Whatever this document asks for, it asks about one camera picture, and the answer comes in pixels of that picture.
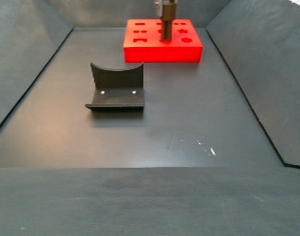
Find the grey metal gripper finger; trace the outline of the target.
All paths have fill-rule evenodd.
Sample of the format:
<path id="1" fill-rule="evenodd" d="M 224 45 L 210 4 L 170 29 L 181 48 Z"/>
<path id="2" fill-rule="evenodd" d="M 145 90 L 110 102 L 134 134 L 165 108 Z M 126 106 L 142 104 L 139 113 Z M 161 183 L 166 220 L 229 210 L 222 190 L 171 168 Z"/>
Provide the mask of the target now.
<path id="1" fill-rule="evenodd" d="M 163 14 L 163 5 L 174 3 L 178 4 L 178 0 L 153 0 L 154 6 L 155 6 L 155 11 L 157 15 Z"/>

